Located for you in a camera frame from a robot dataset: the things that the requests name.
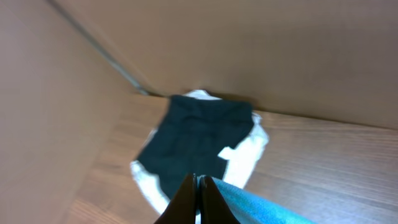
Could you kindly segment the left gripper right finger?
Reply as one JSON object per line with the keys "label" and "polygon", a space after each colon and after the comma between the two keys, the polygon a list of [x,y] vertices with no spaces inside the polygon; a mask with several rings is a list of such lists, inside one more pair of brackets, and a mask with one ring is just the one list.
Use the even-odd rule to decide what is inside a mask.
{"label": "left gripper right finger", "polygon": [[201,224],[239,224],[211,177],[201,177],[198,189]]}

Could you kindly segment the light blue printed t-shirt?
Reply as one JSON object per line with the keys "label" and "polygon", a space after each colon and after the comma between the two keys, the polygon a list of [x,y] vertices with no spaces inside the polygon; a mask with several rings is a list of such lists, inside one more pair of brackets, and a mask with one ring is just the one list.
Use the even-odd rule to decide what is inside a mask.
{"label": "light blue printed t-shirt", "polygon": [[260,224],[311,224],[309,219],[300,216],[280,205],[261,198],[239,187],[213,178],[221,196],[232,214],[240,223]]}

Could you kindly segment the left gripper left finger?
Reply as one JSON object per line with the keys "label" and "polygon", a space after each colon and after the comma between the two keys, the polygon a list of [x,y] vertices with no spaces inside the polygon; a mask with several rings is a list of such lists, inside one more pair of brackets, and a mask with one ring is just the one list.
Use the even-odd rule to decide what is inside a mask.
{"label": "left gripper left finger", "polygon": [[195,224],[197,215],[197,177],[188,174],[164,213],[154,224]]}

